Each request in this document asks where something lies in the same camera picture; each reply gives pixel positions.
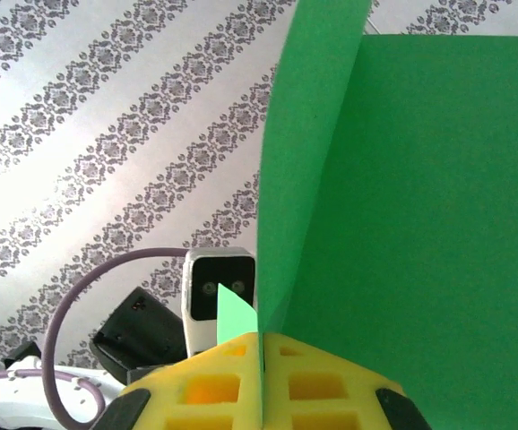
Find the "black connector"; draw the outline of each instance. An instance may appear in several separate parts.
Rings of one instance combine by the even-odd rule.
[[[143,288],[136,288],[108,318],[91,351],[119,382],[140,367],[172,365],[187,358],[181,318]]]

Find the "green paper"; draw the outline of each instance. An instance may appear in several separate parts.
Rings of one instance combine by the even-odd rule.
[[[281,331],[283,326],[315,205],[314,191],[341,111],[370,0],[333,1],[332,7],[323,6],[324,19],[321,8],[318,1],[298,2],[265,124],[258,207],[261,234],[257,241],[260,250],[270,252],[257,255],[261,331]],[[291,159],[293,168],[288,166]]]
[[[217,344],[257,331],[257,312],[229,288],[219,284],[217,299]]]
[[[296,16],[275,80],[259,329],[400,382],[433,428],[518,428],[518,38],[348,55],[345,4]]]

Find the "damask pattern stripe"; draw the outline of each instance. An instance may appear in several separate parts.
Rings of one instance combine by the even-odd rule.
[[[380,2],[378,0],[372,0],[370,3],[370,11],[368,12],[369,15],[372,15],[375,9],[380,6]]]
[[[65,73],[59,73],[43,93],[34,96],[35,103],[26,103],[19,115],[0,129],[0,175],[30,155],[42,137],[52,134],[102,82],[122,68],[122,63],[131,61],[145,42],[186,8],[187,0],[140,0],[124,12],[123,20],[115,20],[102,31],[102,39],[91,42],[88,52],[81,52],[65,66]]]
[[[257,217],[258,184],[259,172],[255,173],[253,181],[246,182],[233,194],[231,201],[225,202],[223,209],[215,211],[211,219],[205,221],[202,228],[197,229],[184,242],[184,246],[231,246],[232,241],[241,234],[242,228],[248,228],[250,220]],[[168,305],[170,299],[177,299],[180,296],[182,266],[183,259],[173,258],[166,261],[139,287],[149,291],[164,305]],[[90,340],[96,332],[97,330],[92,331],[88,339],[82,340],[79,348],[72,350],[62,364],[98,368],[98,360],[90,351]]]
[[[24,0],[0,18],[0,77],[11,63],[24,56],[25,49],[42,40],[58,20],[63,20],[78,0]]]
[[[225,24],[218,25],[218,32],[207,36],[195,47],[195,53],[187,54],[182,64],[176,64],[173,72],[166,73],[159,84],[154,84],[151,93],[144,94],[137,105],[132,105],[131,112],[121,115],[117,125],[111,125],[107,134],[96,139],[95,146],[88,147],[88,154],[79,156],[56,180],[56,192],[50,203],[34,209],[33,216],[17,219],[0,232],[0,278],[16,267],[30,248],[38,246],[42,237],[49,235],[51,228],[58,226],[74,207],[82,204],[94,187],[104,183],[107,175],[127,161],[138,146],[144,145],[152,133],[158,132],[172,113],[188,103],[194,92],[209,83],[222,66],[230,64],[245,45],[250,45],[256,33],[263,32],[264,26],[271,25],[277,14],[285,13],[285,6],[294,3],[295,0],[248,0],[241,4]],[[238,108],[230,113],[238,114]],[[181,169],[180,165],[173,167],[167,180],[183,180]]]
[[[466,34],[480,25],[489,13],[498,13],[500,5],[513,0],[438,0],[406,30],[409,34]]]
[[[199,142],[189,145],[176,162],[169,164],[154,182],[145,186],[144,194],[138,194],[135,202],[128,203],[121,215],[115,216],[114,221],[102,228],[79,255],[74,255],[50,283],[40,288],[37,295],[29,298],[27,305],[16,311],[16,316],[8,318],[7,324],[0,327],[1,357],[17,348],[17,342],[23,335],[24,339],[35,339],[41,335],[59,300],[75,282],[93,267],[131,251],[142,240],[142,235],[149,233],[156,223],[162,222],[164,215],[173,211],[185,195],[205,179],[205,175],[209,175],[230,153],[245,143],[246,138],[265,120],[274,73],[273,67],[270,76],[264,75],[261,82],[241,97],[240,102],[234,103],[227,113],[220,115],[220,120],[199,136]],[[234,210],[242,211],[239,208],[241,204],[249,203],[243,203],[240,199]],[[230,234],[238,234],[247,222],[243,219],[236,225],[236,231]],[[197,232],[184,246],[203,245],[202,234]],[[205,244],[224,246],[225,243],[217,239]]]

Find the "yellow foam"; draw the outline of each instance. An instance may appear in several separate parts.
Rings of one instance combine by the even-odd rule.
[[[397,383],[280,334],[263,347],[265,430],[391,430],[376,390]],[[248,333],[147,375],[123,391],[151,392],[134,430],[259,430],[258,366]]]

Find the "square hole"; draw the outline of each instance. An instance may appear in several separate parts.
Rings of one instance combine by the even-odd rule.
[[[182,403],[210,405],[234,403],[239,398],[240,379],[235,374],[202,374],[187,383]]]
[[[232,430],[232,417],[168,418],[165,430]]]
[[[289,376],[291,400],[347,399],[347,390],[337,374],[296,372]]]
[[[352,413],[326,413],[293,416],[293,430],[360,430]]]

